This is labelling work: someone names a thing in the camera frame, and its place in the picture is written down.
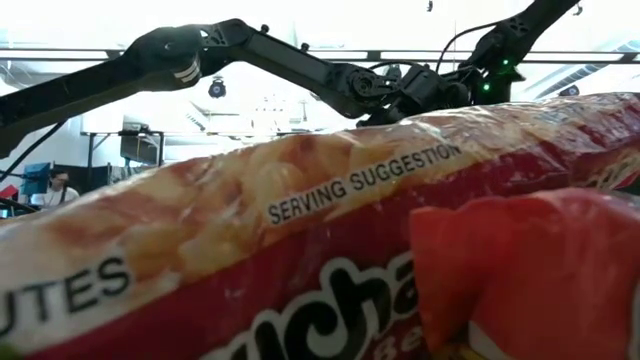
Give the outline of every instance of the plastic packaging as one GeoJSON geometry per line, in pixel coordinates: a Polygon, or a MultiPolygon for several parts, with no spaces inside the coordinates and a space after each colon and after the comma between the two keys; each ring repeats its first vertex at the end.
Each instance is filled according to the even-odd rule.
{"type": "Polygon", "coordinates": [[[606,94],[145,172],[0,225],[0,343],[28,359],[414,359],[411,209],[615,187],[639,135],[638,97],[606,94]]]}
{"type": "Polygon", "coordinates": [[[627,201],[586,189],[485,198],[416,210],[411,231],[434,351],[468,330],[454,353],[640,358],[640,212],[627,201]]]}

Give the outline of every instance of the robotic arm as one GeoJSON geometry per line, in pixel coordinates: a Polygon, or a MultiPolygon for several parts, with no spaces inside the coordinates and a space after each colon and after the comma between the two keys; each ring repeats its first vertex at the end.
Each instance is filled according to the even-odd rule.
{"type": "Polygon", "coordinates": [[[413,64],[397,79],[349,63],[329,63],[238,19],[213,25],[158,28],[114,60],[0,97],[0,159],[32,131],[141,91],[194,86],[234,61],[244,61],[315,93],[359,126],[392,124],[444,108],[509,101],[517,65],[537,38],[578,0],[535,0],[478,43],[457,71],[438,75],[413,64]],[[503,91],[487,95],[486,81],[503,91]]]}

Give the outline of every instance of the serving suggestion text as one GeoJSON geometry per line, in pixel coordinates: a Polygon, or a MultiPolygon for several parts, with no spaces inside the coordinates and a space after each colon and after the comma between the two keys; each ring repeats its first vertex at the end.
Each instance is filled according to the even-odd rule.
{"type": "Polygon", "coordinates": [[[332,179],[305,192],[269,204],[267,213],[272,225],[281,225],[323,210],[350,194],[389,181],[397,181],[416,170],[451,160],[461,154],[462,151],[455,145],[439,144],[392,157],[354,171],[346,178],[332,179]]]}

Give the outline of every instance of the person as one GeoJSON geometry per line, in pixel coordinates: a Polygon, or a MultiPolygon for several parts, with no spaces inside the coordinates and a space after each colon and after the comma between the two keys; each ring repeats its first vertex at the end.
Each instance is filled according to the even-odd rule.
{"type": "Polygon", "coordinates": [[[34,194],[31,196],[31,203],[38,205],[42,209],[50,209],[62,203],[73,201],[80,197],[80,194],[69,187],[69,174],[60,169],[53,169],[49,172],[49,188],[46,194],[34,194]]]}

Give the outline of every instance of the monitor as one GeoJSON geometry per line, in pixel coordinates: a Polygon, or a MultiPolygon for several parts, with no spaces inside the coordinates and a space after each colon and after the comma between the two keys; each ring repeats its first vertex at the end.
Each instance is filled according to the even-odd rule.
{"type": "Polygon", "coordinates": [[[28,164],[24,166],[22,195],[45,194],[49,187],[51,163],[28,164]]]}

